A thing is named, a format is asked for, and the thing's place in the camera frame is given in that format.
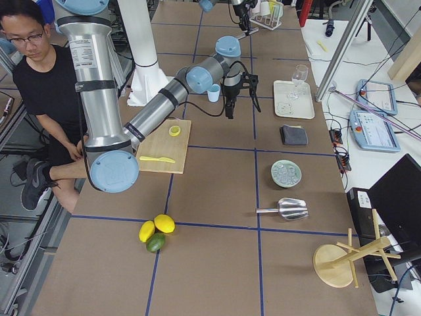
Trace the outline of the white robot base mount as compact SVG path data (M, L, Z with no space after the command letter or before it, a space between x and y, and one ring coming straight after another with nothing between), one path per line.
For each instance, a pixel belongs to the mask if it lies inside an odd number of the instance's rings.
M151 66L137 65L131 83L128 105L132 107L145 106L171 79L171 76L165 75L158 62Z

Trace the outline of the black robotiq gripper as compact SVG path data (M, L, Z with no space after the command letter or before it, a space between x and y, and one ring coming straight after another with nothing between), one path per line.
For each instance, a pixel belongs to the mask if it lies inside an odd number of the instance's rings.
M221 85L222 95L224 96L225 116L228 119L234 117L234 107L236 97L241 90L248 89L254 107L257 107L257 75L256 74L238 74L236 77L225 77Z

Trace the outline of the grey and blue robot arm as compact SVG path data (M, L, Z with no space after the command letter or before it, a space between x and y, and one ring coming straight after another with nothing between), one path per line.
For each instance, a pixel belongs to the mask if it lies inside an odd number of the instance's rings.
M215 52L203 62L180 69L173 77L159 66L145 1L119 1L118 8L129 41L135 72L128 103L140 112L122 123L118 106L118 85L113 66L111 21L107 1L55 1L59 30L67 37L74 70L75 90L84 110L89 133L83 145L87 177L97 190L119 193L127 190L139 174L135 151L139 144L182 103L190 93L204 93L221 83L224 114L232 118L236 98L249 90L253 105L257 99L257 76L240 60L239 40L224 36Z

